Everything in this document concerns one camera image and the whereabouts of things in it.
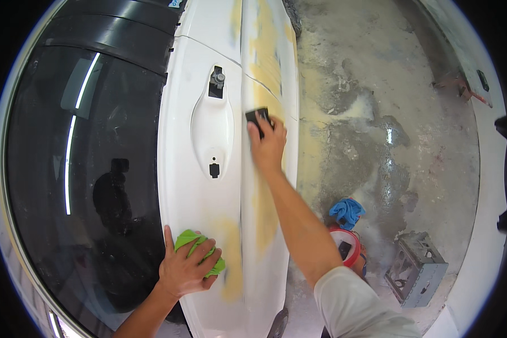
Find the sticker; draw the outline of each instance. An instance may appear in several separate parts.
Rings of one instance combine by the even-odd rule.
[[[168,7],[180,8],[182,0],[171,0]]]

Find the finger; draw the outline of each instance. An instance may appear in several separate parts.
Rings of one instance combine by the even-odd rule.
[[[214,239],[205,240],[195,248],[194,252],[188,257],[188,260],[190,260],[193,264],[199,264],[199,262],[203,260],[203,257],[209,253],[210,249],[212,249],[215,244],[216,241]]]
[[[190,252],[191,248],[194,246],[195,242],[199,238],[194,239],[193,241],[183,245],[182,247],[178,248],[177,255],[182,257],[183,259],[186,259],[188,257],[188,253]]]
[[[203,263],[199,264],[199,273],[203,274],[203,276],[208,274],[220,257],[222,257],[222,249],[216,248],[212,255],[208,256]]]
[[[257,123],[259,123],[259,127],[261,128],[261,131],[263,131],[263,133],[265,134],[265,137],[267,136],[270,137],[270,135],[274,134],[272,126],[266,119],[261,118],[258,112],[255,113],[255,117],[257,118]]]
[[[173,235],[169,226],[163,227],[163,237],[165,241],[165,254],[173,254],[173,252],[175,252],[175,245],[173,244]]]
[[[259,136],[259,129],[257,128],[257,125],[253,122],[248,122],[247,127],[252,141],[252,146],[258,146],[261,143],[261,137]]]
[[[270,120],[274,124],[274,133],[277,135],[283,135],[285,127],[284,127],[284,123],[282,122],[282,120],[277,117],[274,117],[274,116],[271,116]]]
[[[218,275],[211,275],[211,276],[208,276],[207,278],[204,278],[203,279],[203,290],[208,290],[213,284],[214,282],[216,282],[218,278]]]

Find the forearm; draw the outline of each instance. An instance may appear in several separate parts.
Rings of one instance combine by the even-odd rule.
[[[122,323],[113,338],[154,337],[177,301],[178,298],[169,294],[158,282],[149,296]]]
[[[313,288],[332,268],[342,265],[327,228],[310,210],[283,172],[267,175],[272,198],[291,258]]]

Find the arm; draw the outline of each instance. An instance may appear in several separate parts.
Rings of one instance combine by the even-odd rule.
[[[289,253],[313,288],[325,273],[342,265],[342,258],[325,225],[285,178],[281,163],[287,130],[282,121],[272,121],[274,131],[257,116],[263,139],[256,125],[248,123],[252,158],[270,187]]]
[[[188,257],[196,240],[180,247],[175,253],[171,229],[165,226],[165,258],[159,267],[159,281],[149,296],[126,319],[113,335],[114,338],[154,337],[165,317],[184,295],[208,290],[217,275],[204,278],[222,255],[222,249],[214,250],[203,263],[199,262],[216,244],[205,240]]]

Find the hand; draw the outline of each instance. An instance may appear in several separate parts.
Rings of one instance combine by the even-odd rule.
[[[159,266],[159,287],[176,298],[193,292],[208,290],[218,276],[212,275],[205,278],[205,275],[222,256],[222,249],[217,248],[203,263],[199,264],[199,262],[212,249],[216,241],[214,239],[205,240],[188,257],[188,253],[197,239],[180,247],[175,253],[175,245],[169,226],[165,226],[164,236],[165,258]]]
[[[283,122],[275,117],[270,117],[274,124],[274,130],[269,122],[260,118],[256,112],[257,123],[265,134],[263,139],[259,137],[257,126],[248,122],[248,133],[251,139],[252,159],[261,174],[268,178],[270,175],[282,172],[282,156],[287,135]]]

